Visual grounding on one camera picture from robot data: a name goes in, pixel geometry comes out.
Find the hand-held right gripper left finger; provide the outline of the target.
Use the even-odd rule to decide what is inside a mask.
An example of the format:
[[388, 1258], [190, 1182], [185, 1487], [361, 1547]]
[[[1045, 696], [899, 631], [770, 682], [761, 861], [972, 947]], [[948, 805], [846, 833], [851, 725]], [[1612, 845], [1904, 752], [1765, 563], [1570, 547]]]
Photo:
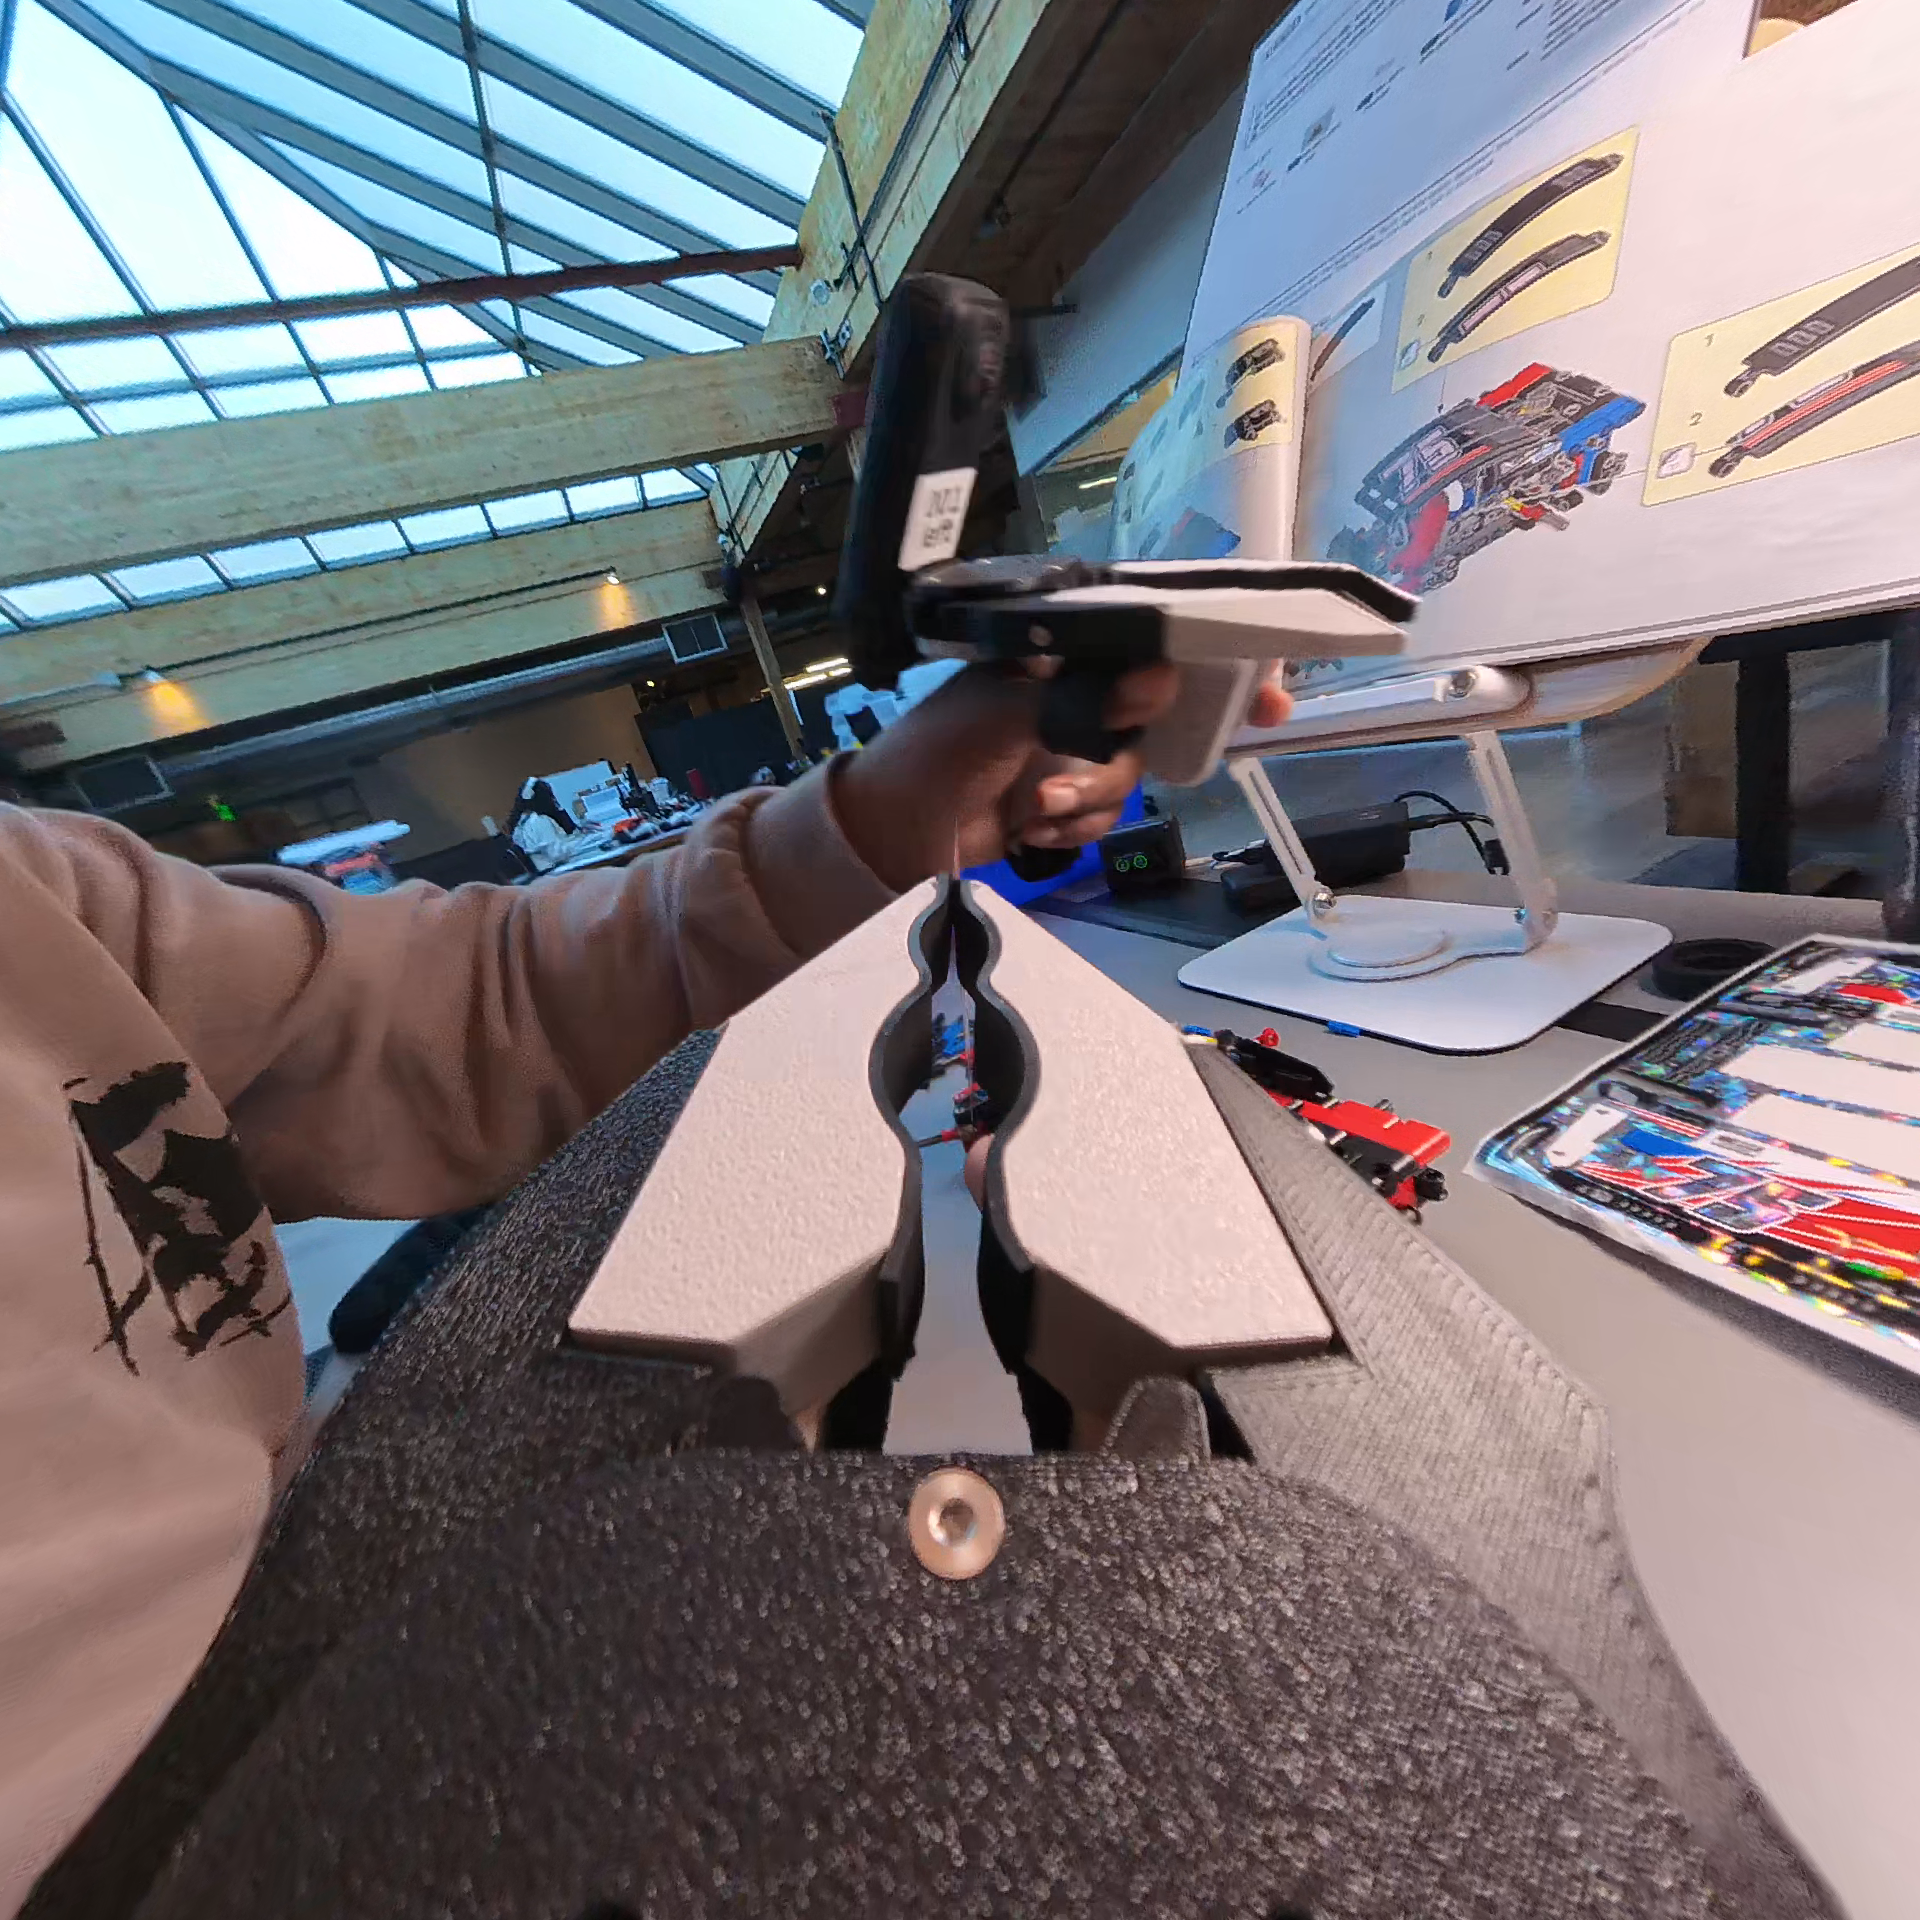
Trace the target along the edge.
[[755, 1378], [824, 1446], [883, 1446], [926, 1294], [904, 1107], [930, 1077], [953, 904], [923, 881], [724, 1024], [571, 1345]]

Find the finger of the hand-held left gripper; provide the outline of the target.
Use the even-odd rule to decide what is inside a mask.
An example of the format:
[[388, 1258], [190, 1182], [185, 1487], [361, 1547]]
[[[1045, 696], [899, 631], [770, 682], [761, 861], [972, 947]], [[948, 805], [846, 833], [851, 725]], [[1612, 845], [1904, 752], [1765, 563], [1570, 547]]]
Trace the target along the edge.
[[1048, 598], [1057, 651], [1126, 664], [1396, 655], [1409, 623], [1409, 593], [1355, 587], [1099, 587]]
[[1405, 626], [1418, 597], [1363, 566], [1329, 559], [1120, 559], [1117, 585], [1149, 592], [1307, 592], [1324, 590]]

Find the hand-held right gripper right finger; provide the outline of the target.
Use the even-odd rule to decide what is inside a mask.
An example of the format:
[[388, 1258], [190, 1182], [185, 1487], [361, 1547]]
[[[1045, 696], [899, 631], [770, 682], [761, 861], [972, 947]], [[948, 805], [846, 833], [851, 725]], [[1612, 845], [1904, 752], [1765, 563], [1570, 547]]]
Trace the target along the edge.
[[1217, 1050], [970, 879], [956, 971], [988, 1096], [979, 1301], [1033, 1449], [1105, 1433], [1147, 1378], [1330, 1355]]

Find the person's left forearm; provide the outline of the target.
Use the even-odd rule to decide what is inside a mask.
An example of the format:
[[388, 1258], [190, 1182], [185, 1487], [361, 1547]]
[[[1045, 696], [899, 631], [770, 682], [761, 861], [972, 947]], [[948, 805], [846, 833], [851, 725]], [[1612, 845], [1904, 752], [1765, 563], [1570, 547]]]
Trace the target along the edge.
[[274, 1217], [499, 1200], [688, 1034], [912, 885], [880, 743], [723, 805], [676, 849], [529, 887], [226, 885], [248, 1034], [225, 1105]]

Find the multicolour lego car model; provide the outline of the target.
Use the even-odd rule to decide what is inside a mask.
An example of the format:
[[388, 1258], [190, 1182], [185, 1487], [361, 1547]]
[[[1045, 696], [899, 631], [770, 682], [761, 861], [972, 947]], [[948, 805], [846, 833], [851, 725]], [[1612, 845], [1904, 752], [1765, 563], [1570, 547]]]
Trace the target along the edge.
[[1387, 1102], [1339, 1095], [1320, 1066], [1284, 1050], [1270, 1026], [1252, 1038], [1203, 1024], [1180, 1024], [1180, 1030], [1192, 1047], [1218, 1050], [1254, 1081], [1396, 1211], [1421, 1221], [1428, 1207], [1446, 1200], [1442, 1159], [1451, 1135], [1442, 1127], [1402, 1114]]

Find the lego instruction booklet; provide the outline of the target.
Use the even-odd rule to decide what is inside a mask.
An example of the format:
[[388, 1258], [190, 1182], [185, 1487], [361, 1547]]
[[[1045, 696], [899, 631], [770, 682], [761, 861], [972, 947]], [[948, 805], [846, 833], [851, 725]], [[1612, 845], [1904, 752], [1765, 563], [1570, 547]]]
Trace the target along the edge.
[[1110, 547], [1420, 601], [1409, 662], [1916, 598], [1916, 3], [1299, 3], [1254, 51]]

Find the person's left hand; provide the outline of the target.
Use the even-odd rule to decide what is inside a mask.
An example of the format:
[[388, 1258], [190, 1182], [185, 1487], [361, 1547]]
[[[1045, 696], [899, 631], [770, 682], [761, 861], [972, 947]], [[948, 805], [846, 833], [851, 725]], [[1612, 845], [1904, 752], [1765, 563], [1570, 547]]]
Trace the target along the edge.
[[1011, 847], [1078, 849], [1115, 826], [1140, 752], [1048, 752], [1042, 686], [1058, 670], [1057, 655], [966, 666], [834, 763], [836, 823], [880, 881], [900, 894]]

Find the black device with green logo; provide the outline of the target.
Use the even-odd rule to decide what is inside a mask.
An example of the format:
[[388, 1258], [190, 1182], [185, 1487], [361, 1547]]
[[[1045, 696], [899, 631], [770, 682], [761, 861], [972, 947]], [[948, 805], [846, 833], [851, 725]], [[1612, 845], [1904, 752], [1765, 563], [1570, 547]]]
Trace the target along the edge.
[[1094, 849], [1099, 878], [1115, 897], [1163, 895], [1186, 879], [1185, 830], [1171, 815], [1122, 823]]

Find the black power adapter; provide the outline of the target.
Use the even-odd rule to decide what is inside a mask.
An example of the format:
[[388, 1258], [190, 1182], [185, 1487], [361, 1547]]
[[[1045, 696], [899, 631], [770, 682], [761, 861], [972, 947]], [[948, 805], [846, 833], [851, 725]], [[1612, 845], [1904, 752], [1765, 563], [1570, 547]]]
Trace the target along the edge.
[[[1410, 810], [1404, 800], [1313, 815], [1299, 823], [1317, 878], [1336, 889], [1405, 871]], [[1300, 899], [1267, 840], [1248, 842], [1217, 864], [1228, 906], [1244, 918], [1270, 918]]]

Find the white book stand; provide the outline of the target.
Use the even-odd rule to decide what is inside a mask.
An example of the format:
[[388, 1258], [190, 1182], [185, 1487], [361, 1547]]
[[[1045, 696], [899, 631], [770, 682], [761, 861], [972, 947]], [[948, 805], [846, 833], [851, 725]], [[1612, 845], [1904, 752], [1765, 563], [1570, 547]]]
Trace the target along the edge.
[[[1565, 912], [1505, 752], [1505, 729], [1614, 713], [1676, 678], [1706, 640], [1603, 655], [1402, 670], [1297, 701], [1286, 730], [1248, 734], [1228, 769], [1299, 894], [1292, 912], [1180, 969], [1192, 991], [1365, 1038], [1478, 1055], [1536, 1039], [1672, 943], [1645, 918]], [[1270, 753], [1377, 749], [1428, 738], [1467, 747], [1482, 808], [1509, 861], [1512, 902], [1339, 894], [1265, 769]]]

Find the cluttered background tables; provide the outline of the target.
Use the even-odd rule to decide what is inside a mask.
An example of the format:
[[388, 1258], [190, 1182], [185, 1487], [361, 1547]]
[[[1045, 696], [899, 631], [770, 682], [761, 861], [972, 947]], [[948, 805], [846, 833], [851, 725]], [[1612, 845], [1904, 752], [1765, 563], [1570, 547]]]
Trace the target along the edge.
[[637, 686], [473, 718], [348, 760], [400, 879], [443, 889], [620, 864], [688, 832], [723, 798], [784, 784], [832, 744], [826, 695], [798, 689], [802, 753], [758, 688], [645, 701]]

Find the holographic sticker sheet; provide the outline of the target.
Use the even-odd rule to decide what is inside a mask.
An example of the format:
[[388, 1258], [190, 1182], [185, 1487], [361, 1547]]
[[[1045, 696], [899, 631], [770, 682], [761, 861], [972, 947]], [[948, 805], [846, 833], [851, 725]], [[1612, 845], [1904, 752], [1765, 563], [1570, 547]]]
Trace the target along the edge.
[[1809, 935], [1484, 1138], [1530, 1207], [1918, 1371], [1918, 947]]

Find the black rubber tyre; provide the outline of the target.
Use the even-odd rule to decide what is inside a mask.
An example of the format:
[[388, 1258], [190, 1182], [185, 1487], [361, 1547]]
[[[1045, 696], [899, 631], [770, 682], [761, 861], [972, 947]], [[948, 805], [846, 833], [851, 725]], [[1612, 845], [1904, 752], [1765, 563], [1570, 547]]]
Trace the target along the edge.
[[1769, 943], [1749, 938], [1672, 941], [1648, 962], [1645, 991], [1664, 1000], [1697, 1000], [1760, 967], [1769, 955]]

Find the beige printed sweatshirt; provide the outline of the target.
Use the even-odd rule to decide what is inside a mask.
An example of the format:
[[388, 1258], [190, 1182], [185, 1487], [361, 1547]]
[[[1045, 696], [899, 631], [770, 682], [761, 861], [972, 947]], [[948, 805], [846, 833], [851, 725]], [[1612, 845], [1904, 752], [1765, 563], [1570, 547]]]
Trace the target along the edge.
[[4, 1915], [176, 1703], [297, 1426], [273, 1222], [344, 1081], [331, 910], [4, 805]]

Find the black desk frame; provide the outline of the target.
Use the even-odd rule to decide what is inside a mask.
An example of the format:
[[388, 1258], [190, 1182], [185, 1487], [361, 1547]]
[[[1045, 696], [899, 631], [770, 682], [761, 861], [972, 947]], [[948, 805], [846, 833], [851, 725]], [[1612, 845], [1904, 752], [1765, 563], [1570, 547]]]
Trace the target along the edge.
[[1736, 664], [1736, 887], [1785, 894], [1793, 865], [1793, 686], [1787, 658], [1881, 640], [1889, 730], [1881, 818], [1893, 832], [1883, 921], [1913, 938], [1918, 897], [1918, 610], [1843, 614], [1716, 638], [1700, 662]]

